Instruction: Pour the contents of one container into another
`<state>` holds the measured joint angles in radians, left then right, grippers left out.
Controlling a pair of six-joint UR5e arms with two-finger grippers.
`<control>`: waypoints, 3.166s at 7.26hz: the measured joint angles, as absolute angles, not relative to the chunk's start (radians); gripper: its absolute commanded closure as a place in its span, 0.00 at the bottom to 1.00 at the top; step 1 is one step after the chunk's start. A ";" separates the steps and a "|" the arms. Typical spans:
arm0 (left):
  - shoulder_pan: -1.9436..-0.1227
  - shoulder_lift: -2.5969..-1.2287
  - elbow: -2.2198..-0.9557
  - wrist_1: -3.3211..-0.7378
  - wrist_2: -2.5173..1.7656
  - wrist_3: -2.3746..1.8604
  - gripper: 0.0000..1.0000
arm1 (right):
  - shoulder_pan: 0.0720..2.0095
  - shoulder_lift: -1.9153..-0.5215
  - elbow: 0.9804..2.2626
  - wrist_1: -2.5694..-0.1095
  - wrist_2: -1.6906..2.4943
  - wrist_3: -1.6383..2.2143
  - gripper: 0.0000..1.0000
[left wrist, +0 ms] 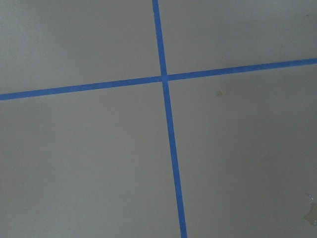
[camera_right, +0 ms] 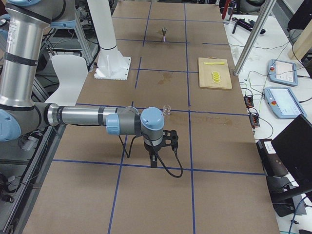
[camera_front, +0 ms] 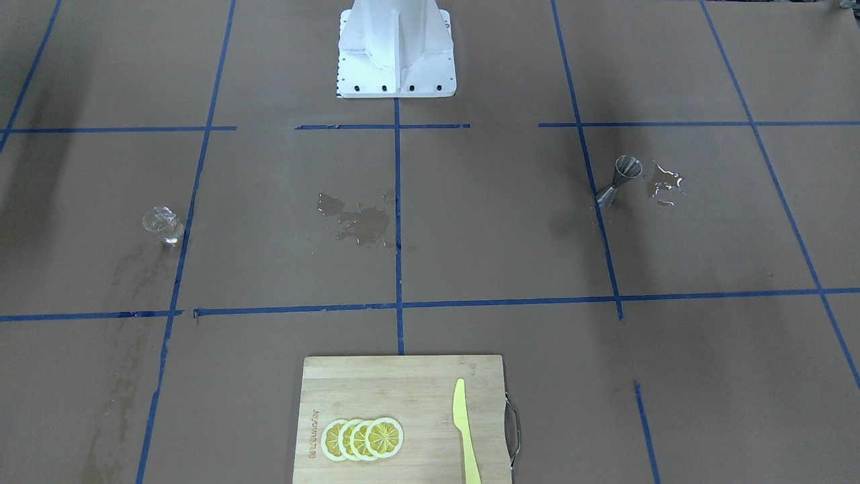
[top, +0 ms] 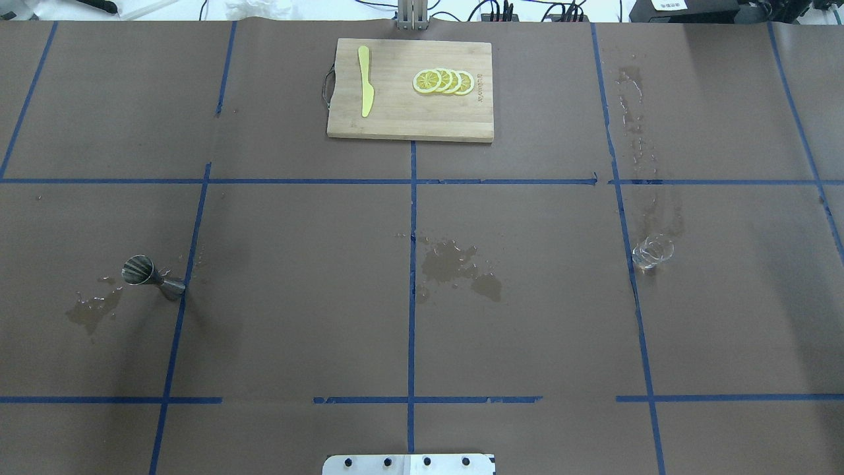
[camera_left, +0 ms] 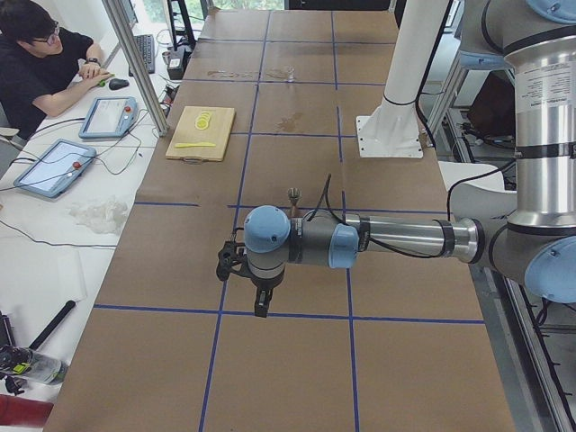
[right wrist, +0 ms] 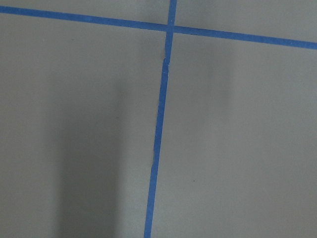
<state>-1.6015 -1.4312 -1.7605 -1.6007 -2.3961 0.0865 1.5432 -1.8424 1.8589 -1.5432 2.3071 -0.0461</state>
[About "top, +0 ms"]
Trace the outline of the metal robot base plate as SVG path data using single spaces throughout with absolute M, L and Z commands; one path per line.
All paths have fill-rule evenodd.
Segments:
M 495 474 L 495 456 L 483 453 L 338 455 L 322 474 Z

